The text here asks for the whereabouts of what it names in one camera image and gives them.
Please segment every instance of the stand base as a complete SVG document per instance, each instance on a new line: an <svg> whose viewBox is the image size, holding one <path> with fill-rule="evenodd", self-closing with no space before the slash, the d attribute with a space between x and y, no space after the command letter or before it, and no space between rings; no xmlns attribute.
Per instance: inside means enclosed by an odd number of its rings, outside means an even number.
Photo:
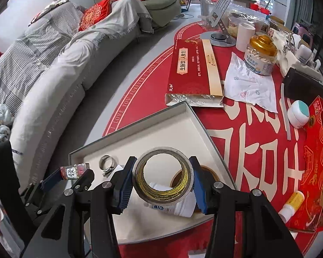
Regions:
<svg viewBox="0 0 323 258"><path fill-rule="evenodd" d="M201 40L210 40L213 46L231 47L236 45L236 39L229 36L226 38L221 32L204 32L200 35Z"/></svg>

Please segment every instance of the striped cloth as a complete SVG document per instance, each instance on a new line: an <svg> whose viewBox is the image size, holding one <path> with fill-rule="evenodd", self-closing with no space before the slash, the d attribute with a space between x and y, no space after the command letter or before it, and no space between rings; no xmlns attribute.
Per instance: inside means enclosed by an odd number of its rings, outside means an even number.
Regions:
<svg viewBox="0 0 323 258"><path fill-rule="evenodd" d="M78 33L85 8L67 2L33 23L0 57L0 104L13 116L38 78Z"/></svg>

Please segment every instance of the metal screw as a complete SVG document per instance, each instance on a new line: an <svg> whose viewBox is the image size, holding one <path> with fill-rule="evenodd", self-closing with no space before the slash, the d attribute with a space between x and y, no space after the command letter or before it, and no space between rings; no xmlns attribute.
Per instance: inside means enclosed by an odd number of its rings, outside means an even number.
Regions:
<svg viewBox="0 0 323 258"><path fill-rule="evenodd" d="M112 186L112 183L109 181L105 181L102 183L103 188L110 188Z"/></svg>
<svg viewBox="0 0 323 258"><path fill-rule="evenodd" d="M63 192L63 194L65 194L65 196L71 196L73 194L73 189L66 189L65 192Z"/></svg>
<svg viewBox="0 0 323 258"><path fill-rule="evenodd" d="M217 181L213 184L213 186L217 189L220 189L224 187L224 184L221 181Z"/></svg>
<svg viewBox="0 0 323 258"><path fill-rule="evenodd" d="M261 195L262 195L262 192L261 192L261 190L260 190L260 189L254 189L254 190L252 191L252 193L253 193L255 196L261 196Z"/></svg>

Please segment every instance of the shallow cardboard tray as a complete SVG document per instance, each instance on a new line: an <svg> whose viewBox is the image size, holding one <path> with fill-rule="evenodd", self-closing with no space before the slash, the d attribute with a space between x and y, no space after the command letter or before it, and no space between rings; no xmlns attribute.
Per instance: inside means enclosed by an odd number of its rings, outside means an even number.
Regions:
<svg viewBox="0 0 323 258"><path fill-rule="evenodd" d="M70 165L90 163L95 179L90 190L107 180L102 176L99 160L103 155L114 157L124 166L129 156L139 158L145 151L169 146L183 152L188 158L197 156L201 165L212 169L219 179L236 189L222 157L209 134L186 102L178 103L152 114L125 128L109 134L69 154ZM176 159L166 154L152 157L144 169L147 183L157 182L170 186L171 180L180 170ZM212 218L211 215L193 214L191 218L174 216L144 206L133 189L128 207L121 215L113 215L119 244L137 243L169 236L192 228ZM89 221L85 234L90 234Z"/></svg>

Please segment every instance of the red tablecloth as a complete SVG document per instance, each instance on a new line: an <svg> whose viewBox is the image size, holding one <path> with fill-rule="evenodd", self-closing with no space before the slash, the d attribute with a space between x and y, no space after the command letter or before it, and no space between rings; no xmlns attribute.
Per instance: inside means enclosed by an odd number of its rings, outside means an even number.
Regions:
<svg viewBox="0 0 323 258"><path fill-rule="evenodd" d="M197 39L203 32L193 23L183 27L178 39ZM133 82L113 113L104 135L153 114L166 107L165 92L173 47L164 51ZM231 54L243 58L235 47L214 47L221 79L225 79ZM278 211L300 184L305 170L303 143L306 133L291 126L291 141L287 141L281 111L280 85L282 76L275 66L272 73L278 114L259 106L224 98L224 109L195 107L194 110L208 130L235 179L238 189L263 190ZM120 246L123 257L187 257L188 250L205 248L210 236L211 222L168 238L147 243ZM313 242L313 234L299 233L296 242L303 252ZM240 253L241 233L236 232L236 253Z"/></svg>

